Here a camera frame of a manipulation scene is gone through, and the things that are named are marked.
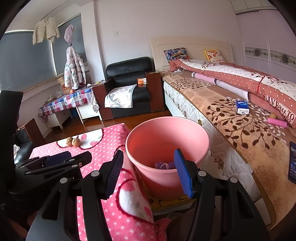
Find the smartphone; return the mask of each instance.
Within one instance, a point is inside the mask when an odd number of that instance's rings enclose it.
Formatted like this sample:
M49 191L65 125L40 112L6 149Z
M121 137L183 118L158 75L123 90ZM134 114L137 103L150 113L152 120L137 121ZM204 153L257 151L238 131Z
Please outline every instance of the smartphone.
M296 184L296 144L290 142L290 163L288 179Z

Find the plaid tablecloth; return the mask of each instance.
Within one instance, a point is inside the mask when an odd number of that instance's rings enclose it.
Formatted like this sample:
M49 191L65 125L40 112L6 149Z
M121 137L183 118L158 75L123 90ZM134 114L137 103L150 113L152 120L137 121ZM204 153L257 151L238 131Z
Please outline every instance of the plaid tablecloth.
M43 120L46 121L47 115L91 103L92 95L94 95L92 88L81 89L76 91L74 94L63 95L60 99L40 107L39 116L41 116Z

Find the blue tissue pack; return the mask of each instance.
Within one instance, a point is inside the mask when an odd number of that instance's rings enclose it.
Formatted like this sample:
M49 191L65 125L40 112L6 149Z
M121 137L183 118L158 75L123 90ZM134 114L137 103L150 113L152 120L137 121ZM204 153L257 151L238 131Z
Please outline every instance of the blue tissue pack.
M238 114L241 114L241 115L249 114L250 109L249 109L248 103L246 101L237 100L236 106L237 106L237 113Z

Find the silver screw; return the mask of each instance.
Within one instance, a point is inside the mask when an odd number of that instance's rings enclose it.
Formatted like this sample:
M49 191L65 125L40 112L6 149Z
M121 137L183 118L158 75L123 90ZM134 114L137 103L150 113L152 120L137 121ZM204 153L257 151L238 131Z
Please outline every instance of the silver screw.
M63 177L60 179L60 183L66 183L68 181L68 178Z
M232 183L237 183L237 178L236 178L236 177L231 177L231 178L230 178L230 181L231 181Z
M93 171L93 172L91 173L91 176L92 176L92 177L97 177L98 175L100 175L100 172L99 172L99 171Z
M205 171L199 171L197 174L201 177L204 177L207 173Z

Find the curtain rod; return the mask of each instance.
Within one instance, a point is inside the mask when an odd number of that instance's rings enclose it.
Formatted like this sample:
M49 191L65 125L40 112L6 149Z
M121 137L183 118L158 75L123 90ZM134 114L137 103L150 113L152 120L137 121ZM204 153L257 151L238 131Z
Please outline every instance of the curtain rod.
M64 1L63 3L61 3L59 6L63 5L65 2L68 2L69 0ZM56 8L54 8L53 10L51 10L48 14L52 13L53 11L55 11L59 6L57 6Z

